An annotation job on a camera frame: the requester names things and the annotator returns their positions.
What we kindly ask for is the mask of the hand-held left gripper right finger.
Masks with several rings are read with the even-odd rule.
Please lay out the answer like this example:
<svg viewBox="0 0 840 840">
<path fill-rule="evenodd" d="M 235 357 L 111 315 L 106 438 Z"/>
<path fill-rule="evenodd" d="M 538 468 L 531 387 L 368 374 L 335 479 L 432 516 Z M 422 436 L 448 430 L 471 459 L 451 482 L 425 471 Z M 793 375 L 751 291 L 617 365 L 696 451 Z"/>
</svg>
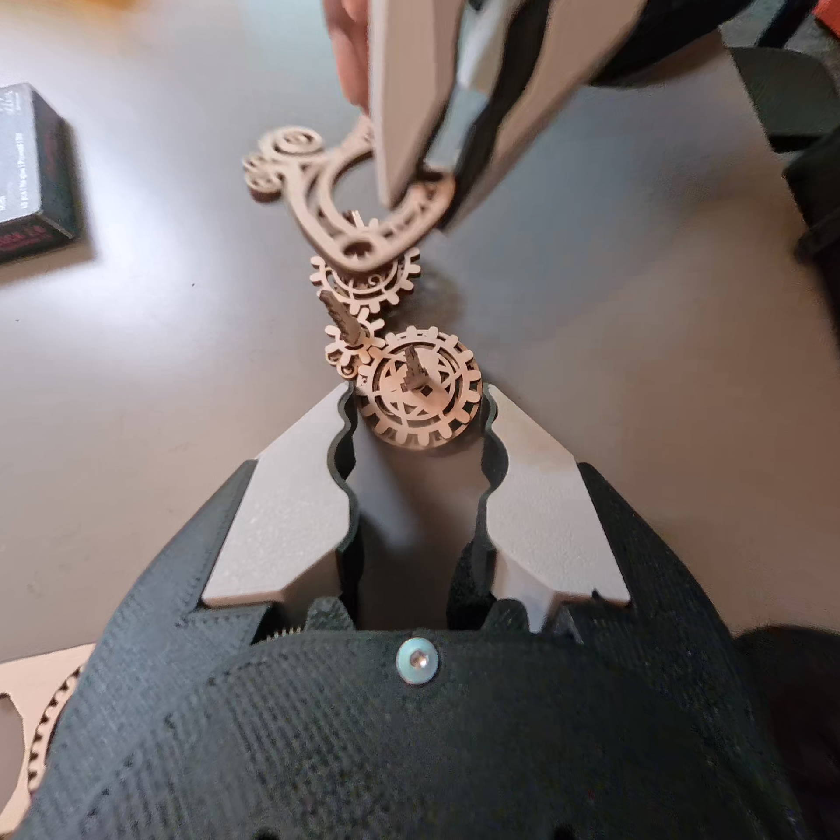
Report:
<svg viewBox="0 0 840 840">
<path fill-rule="evenodd" d="M 631 594 L 572 454 L 495 385 L 481 407 L 481 468 L 472 574 L 481 594 L 517 601 L 532 633 L 561 607 Z"/>
</svg>

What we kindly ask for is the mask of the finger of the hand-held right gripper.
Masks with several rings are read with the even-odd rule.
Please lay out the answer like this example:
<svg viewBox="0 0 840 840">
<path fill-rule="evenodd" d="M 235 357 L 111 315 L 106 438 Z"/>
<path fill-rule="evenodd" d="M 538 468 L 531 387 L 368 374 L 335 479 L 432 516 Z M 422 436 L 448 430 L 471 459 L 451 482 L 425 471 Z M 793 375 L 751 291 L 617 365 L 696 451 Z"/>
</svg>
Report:
<svg viewBox="0 0 840 840">
<path fill-rule="evenodd" d="M 465 132 L 455 164 L 451 228 L 477 209 L 577 88 L 621 48 L 644 1 L 527 1 L 511 21 L 500 75 Z"/>
<path fill-rule="evenodd" d="M 402 201 L 455 85 L 466 1 L 369 3 L 369 113 L 381 204 Z"/>
</svg>

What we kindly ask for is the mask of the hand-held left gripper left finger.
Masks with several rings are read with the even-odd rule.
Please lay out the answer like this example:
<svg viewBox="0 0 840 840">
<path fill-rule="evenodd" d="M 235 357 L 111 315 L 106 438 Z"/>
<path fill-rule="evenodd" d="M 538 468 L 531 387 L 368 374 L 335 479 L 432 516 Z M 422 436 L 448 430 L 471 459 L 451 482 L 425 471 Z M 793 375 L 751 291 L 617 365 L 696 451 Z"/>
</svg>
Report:
<svg viewBox="0 0 840 840">
<path fill-rule="evenodd" d="M 256 458 L 205 585 L 208 607 L 278 605 L 304 624 L 320 597 L 351 593 L 361 575 L 354 389 L 338 385 Z"/>
</svg>

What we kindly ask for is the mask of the wooden ornate bracket piece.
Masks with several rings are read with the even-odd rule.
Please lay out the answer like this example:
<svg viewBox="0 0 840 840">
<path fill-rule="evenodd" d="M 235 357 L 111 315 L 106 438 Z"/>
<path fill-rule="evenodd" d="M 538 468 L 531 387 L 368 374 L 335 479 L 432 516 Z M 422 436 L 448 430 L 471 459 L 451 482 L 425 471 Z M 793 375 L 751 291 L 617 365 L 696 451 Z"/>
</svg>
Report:
<svg viewBox="0 0 840 840">
<path fill-rule="evenodd" d="M 455 177 L 421 170 L 396 209 L 381 222 L 360 227 L 335 206 L 333 189 L 345 172 L 374 156 L 371 120 L 359 117 L 343 141 L 327 149 L 319 133 L 287 126 L 265 133 L 243 159 L 252 197 L 282 199 L 305 239 L 333 269 L 367 276 L 421 242 L 442 220 L 455 196 Z"/>
</svg>

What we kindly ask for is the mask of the wooden gear clock assembly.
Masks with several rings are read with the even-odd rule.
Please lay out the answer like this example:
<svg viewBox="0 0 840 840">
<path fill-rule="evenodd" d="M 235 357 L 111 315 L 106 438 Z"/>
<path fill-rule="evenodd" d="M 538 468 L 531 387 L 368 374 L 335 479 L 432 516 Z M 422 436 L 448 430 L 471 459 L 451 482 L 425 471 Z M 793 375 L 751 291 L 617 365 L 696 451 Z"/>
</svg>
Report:
<svg viewBox="0 0 840 840">
<path fill-rule="evenodd" d="M 310 282 L 331 318 L 325 361 L 353 384 L 374 434 L 414 451 L 463 436 L 484 391 L 473 351 L 451 332 L 396 316 L 423 278 L 418 249 L 356 278 L 342 276 L 320 256 L 310 265 Z"/>
</svg>

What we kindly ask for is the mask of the person's right forearm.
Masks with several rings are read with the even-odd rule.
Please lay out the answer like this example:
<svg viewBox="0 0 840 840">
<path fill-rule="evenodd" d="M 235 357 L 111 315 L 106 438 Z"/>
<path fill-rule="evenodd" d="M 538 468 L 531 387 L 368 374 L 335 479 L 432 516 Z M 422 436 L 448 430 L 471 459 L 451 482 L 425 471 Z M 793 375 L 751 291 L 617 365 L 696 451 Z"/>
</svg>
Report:
<svg viewBox="0 0 840 840">
<path fill-rule="evenodd" d="M 750 1 L 649 1 L 626 42 L 589 84 L 616 87 L 709 35 Z"/>
</svg>

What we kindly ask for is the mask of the person's right hand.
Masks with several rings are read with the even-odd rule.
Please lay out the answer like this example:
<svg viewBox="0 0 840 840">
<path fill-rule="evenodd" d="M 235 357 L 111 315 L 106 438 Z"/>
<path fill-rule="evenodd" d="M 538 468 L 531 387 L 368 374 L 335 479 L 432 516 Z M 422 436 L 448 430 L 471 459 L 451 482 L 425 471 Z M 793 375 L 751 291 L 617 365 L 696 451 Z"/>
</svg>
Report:
<svg viewBox="0 0 840 840">
<path fill-rule="evenodd" d="M 323 1 L 339 84 L 347 101 L 369 112 L 369 2 Z"/>
</svg>

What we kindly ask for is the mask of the wooden sheet with large gear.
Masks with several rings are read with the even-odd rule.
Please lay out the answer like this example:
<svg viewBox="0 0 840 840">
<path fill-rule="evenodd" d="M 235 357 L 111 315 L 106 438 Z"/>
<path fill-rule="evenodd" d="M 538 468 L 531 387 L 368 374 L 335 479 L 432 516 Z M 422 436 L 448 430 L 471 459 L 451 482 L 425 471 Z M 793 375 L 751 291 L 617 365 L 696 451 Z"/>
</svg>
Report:
<svg viewBox="0 0 840 840">
<path fill-rule="evenodd" d="M 1 814 L 1 837 L 14 834 L 46 774 L 49 745 L 95 644 L 64 648 L 1 665 L 2 697 L 18 712 L 24 757 L 14 791 Z"/>
</svg>

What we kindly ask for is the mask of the black puzzle box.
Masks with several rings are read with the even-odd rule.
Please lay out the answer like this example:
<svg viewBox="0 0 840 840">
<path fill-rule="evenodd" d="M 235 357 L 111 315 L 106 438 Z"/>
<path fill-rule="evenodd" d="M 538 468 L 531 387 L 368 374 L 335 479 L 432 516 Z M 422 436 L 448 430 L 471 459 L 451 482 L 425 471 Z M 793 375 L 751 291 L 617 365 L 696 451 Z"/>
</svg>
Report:
<svg viewBox="0 0 840 840">
<path fill-rule="evenodd" d="M 1 263 L 81 234 L 67 121 L 29 83 L 1 89 Z"/>
</svg>

